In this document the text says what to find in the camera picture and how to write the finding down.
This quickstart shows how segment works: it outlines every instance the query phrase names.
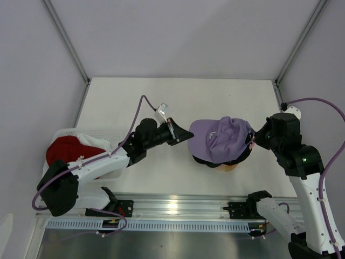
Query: baseball cap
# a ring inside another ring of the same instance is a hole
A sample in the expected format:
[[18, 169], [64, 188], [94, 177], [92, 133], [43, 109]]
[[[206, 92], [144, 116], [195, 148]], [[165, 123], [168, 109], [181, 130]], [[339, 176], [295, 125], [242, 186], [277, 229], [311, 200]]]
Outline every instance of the baseball cap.
[[247, 148], [246, 138], [255, 131], [243, 119], [196, 120], [189, 128], [194, 137], [188, 140], [189, 152], [202, 160], [225, 163], [236, 160]]
[[48, 165], [51, 166], [59, 159], [69, 163], [77, 161], [80, 156], [83, 156], [83, 159], [87, 159], [103, 152], [105, 150], [102, 148], [83, 145], [77, 137], [64, 136], [57, 138], [49, 146], [46, 152], [46, 160]]

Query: red wire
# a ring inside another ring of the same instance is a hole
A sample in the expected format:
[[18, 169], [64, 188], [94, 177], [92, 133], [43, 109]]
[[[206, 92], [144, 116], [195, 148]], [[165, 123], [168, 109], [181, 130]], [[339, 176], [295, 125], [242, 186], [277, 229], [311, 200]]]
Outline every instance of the red wire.
[[125, 212], [123, 211], [123, 209], [121, 209], [121, 208], [119, 207], [118, 210], [121, 212], [122, 216], [125, 215]]

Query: cap brim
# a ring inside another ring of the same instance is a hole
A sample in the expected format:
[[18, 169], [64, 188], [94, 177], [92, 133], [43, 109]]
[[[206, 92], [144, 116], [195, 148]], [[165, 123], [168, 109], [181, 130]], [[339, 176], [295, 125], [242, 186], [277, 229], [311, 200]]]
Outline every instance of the cap brim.
[[212, 157], [206, 147], [206, 135], [210, 127], [216, 121], [217, 120], [196, 120], [189, 128], [189, 131], [194, 134], [194, 137], [188, 140], [189, 152], [199, 159], [212, 163]]

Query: purple cap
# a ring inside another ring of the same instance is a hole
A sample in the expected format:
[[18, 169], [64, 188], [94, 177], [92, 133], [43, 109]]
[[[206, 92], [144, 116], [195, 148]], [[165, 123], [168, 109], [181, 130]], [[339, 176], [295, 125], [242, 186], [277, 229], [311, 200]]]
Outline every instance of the purple cap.
[[190, 153], [212, 163], [236, 160], [246, 149], [248, 134], [254, 133], [248, 121], [231, 119], [196, 120], [189, 128], [194, 137], [188, 140]]

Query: cap logo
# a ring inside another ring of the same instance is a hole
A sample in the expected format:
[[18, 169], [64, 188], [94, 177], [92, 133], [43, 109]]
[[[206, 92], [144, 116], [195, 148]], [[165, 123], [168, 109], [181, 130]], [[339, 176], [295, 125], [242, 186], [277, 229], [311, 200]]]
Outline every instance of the cap logo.
[[81, 155], [80, 157], [78, 157], [77, 161], [83, 161], [84, 160], [84, 156]]
[[211, 133], [210, 133], [210, 135], [209, 135], [209, 139], [211, 139], [211, 138], [212, 138], [212, 136], [213, 136], [214, 134], [216, 134], [216, 133], [217, 133], [216, 131], [211, 132]]

